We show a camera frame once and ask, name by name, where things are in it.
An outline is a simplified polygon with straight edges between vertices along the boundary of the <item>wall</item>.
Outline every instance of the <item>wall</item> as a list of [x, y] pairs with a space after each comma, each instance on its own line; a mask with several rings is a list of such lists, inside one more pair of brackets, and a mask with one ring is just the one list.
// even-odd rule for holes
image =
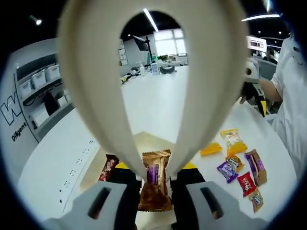
[[40, 41], [25, 46], [8, 59], [0, 83], [0, 144], [8, 173], [14, 184], [38, 142], [32, 135], [21, 112], [14, 83], [16, 67], [35, 59], [56, 53], [55, 39]]
[[[150, 41], [149, 45], [150, 45], [152, 54], [156, 55], [157, 51], [155, 47], [154, 35], [149, 34], [147, 36]], [[129, 41], [124, 42], [124, 47], [126, 49], [128, 65], [120, 67], [119, 71], [120, 71], [121, 76], [125, 75], [127, 72], [130, 72], [131, 68], [135, 66], [136, 62], [141, 61], [144, 64], [147, 63], [147, 54], [148, 54], [148, 52], [140, 51], [133, 39], [130, 39]]]

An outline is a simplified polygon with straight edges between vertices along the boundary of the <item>office desk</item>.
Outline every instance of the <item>office desk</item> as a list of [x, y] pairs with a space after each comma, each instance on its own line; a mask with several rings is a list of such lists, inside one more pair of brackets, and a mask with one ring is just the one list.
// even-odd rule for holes
[[[146, 131], [175, 143], [183, 110], [188, 67], [176, 69], [177, 72], [173, 74], [159, 77], [148, 73], [122, 86], [133, 134]], [[221, 130], [229, 128], [239, 129], [248, 150], [257, 149], [267, 171], [268, 181], [260, 187], [264, 206], [256, 214], [253, 213], [252, 203], [248, 198], [243, 198], [238, 182], [227, 184], [216, 169], [225, 157], [225, 145], [219, 134], [216, 138], [224, 148], [223, 153], [204, 158], [196, 153], [192, 162], [206, 181], [215, 181], [236, 197], [241, 210], [247, 215], [269, 221], [283, 207], [296, 185], [295, 171], [289, 154], [271, 126], [248, 103], [234, 105]], [[43, 138], [29, 158], [18, 182], [21, 198], [40, 221], [49, 217], [60, 217], [71, 209], [72, 201], [81, 193], [80, 181], [98, 149], [99, 144], [82, 122], [76, 109], [58, 122]], [[239, 173], [242, 175], [250, 171], [250, 168], [243, 154], [238, 156], [245, 164]], [[78, 159], [82, 159], [82, 163], [77, 172], [70, 175]], [[64, 187], [66, 180], [71, 181], [68, 189]], [[171, 221], [154, 219], [157, 216], [155, 213], [141, 213], [141, 216], [143, 220], [137, 224], [143, 226], [149, 222], [154, 222], [157, 226]]]

